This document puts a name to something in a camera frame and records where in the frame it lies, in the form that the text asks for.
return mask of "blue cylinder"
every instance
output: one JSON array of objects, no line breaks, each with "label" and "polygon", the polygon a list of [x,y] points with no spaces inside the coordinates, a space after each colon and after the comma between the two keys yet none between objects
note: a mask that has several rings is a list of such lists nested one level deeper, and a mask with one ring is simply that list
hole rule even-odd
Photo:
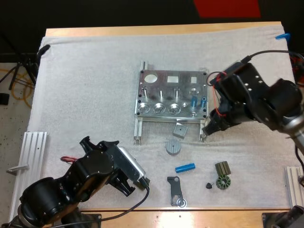
[{"label": "blue cylinder", "polygon": [[196,96],[193,96],[191,99],[191,106],[196,107],[197,102],[198,102],[198,98]]},{"label": "blue cylinder", "polygon": [[176,171],[176,173],[179,173],[179,172],[185,172],[185,171],[193,170],[193,169],[195,169],[195,164],[190,163],[190,164],[187,164],[187,165],[182,165],[180,167],[176,167],[175,171]]},{"label": "blue cylinder", "polygon": [[207,99],[203,96],[200,100],[200,106],[202,108],[206,107],[206,102],[207,102]]}]

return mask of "black knob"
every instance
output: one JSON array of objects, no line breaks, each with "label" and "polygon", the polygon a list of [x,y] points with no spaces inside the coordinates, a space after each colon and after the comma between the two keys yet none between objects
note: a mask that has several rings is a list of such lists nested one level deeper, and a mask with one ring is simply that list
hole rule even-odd
[{"label": "black knob", "polygon": [[207,183],[206,188],[207,188],[207,189],[212,189],[212,185],[213,185],[213,184],[211,184],[211,183]]}]

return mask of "black floor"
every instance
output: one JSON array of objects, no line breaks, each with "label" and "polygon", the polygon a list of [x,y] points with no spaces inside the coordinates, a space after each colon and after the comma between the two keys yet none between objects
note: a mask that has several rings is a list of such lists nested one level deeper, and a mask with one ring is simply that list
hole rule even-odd
[{"label": "black floor", "polygon": [[[46,28],[282,21],[289,49],[304,53],[304,1],[259,0],[259,7],[259,19],[202,19],[192,0],[2,0],[0,29],[20,52],[36,53]],[[8,61],[14,55],[0,40],[0,62]]]}]

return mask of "blue clip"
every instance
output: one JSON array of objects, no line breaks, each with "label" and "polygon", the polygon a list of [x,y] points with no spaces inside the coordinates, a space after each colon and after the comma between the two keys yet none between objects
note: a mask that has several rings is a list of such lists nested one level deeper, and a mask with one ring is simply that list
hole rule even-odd
[{"label": "blue clip", "polygon": [[285,38],[286,41],[289,42],[290,37],[291,37],[290,33],[284,33],[284,34],[276,36],[275,38],[276,39],[284,39]]},{"label": "blue clip", "polygon": [[176,167],[175,171],[176,171],[176,173],[179,173],[179,172],[185,172],[185,171],[193,170],[193,169],[195,169],[195,164],[190,163],[188,165],[182,165],[180,167]]}]

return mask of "red object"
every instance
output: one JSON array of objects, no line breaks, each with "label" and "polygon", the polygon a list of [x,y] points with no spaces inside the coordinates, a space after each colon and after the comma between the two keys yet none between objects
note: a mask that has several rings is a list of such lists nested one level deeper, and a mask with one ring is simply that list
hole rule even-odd
[{"label": "red object", "polygon": [[260,18],[258,0],[194,0],[201,18]]},{"label": "red object", "polygon": [[60,158],[61,161],[67,162],[67,163],[74,163],[77,161],[78,158],[70,157],[70,156],[63,156]]}]

